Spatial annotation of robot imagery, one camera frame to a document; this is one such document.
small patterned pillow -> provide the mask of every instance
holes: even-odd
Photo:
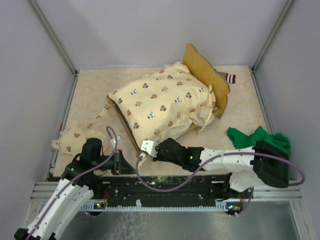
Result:
[[[109,141],[106,135],[82,127],[77,121],[73,121],[67,130],[61,132],[61,137],[53,140],[51,146],[64,154],[75,156],[81,153],[83,145],[89,138],[100,139],[104,151],[108,148]]]
[[[176,139],[192,123],[206,125],[214,118],[216,100],[181,62],[116,89],[109,98],[126,117],[138,146],[145,139]]]

beige table surface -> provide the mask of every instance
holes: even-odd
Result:
[[[72,121],[78,121],[86,126],[103,109],[105,99],[112,90],[122,87],[134,80],[140,79],[144,74],[152,74],[159,71],[160,67],[152,68],[112,68],[112,69],[88,69],[81,70],[72,99],[70,112],[66,126]],[[266,123],[259,104],[257,93],[251,78],[249,67],[240,66],[216,66],[220,72],[236,75],[235,84],[230,84],[231,92],[228,95],[228,105],[221,119],[214,119],[203,132],[193,130],[177,139],[186,147],[204,147],[216,150],[234,149],[232,142],[227,137],[229,127],[239,129],[245,134],[253,133],[257,127],[266,129]],[[111,107],[104,117],[94,124],[91,129],[106,133],[106,126],[110,125],[122,140],[118,149],[123,151],[125,159],[132,165],[136,165],[137,157],[135,149],[130,142],[115,110]],[[112,145],[109,144],[104,154],[109,154]],[[72,161],[72,156],[63,153],[58,154],[54,174],[60,177],[66,167]],[[189,171],[182,170],[180,166],[168,162],[153,162],[147,160],[139,168],[140,175],[190,175]],[[200,172],[200,174],[225,174],[225,170],[214,172]]]

gray floor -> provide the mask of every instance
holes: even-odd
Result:
[[[110,212],[72,220],[61,240],[298,240],[287,202],[223,212]]]

green towel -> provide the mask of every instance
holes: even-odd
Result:
[[[274,135],[268,134],[261,126],[258,127],[255,132],[249,136],[245,135],[238,129],[229,127],[226,131],[227,136],[232,141],[236,149],[244,149],[250,146],[255,146],[257,141],[265,141],[290,156],[290,142],[287,137],[281,133]]]

bed headboard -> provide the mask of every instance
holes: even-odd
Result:
[[[183,63],[200,82],[207,87],[212,85],[212,90],[215,95],[215,105],[218,107],[218,112],[216,110],[214,112],[217,113],[215,115],[220,119],[228,104],[227,94],[230,93],[230,86],[225,79],[217,74],[217,70],[198,53],[197,49],[191,43],[187,43],[185,48]]]

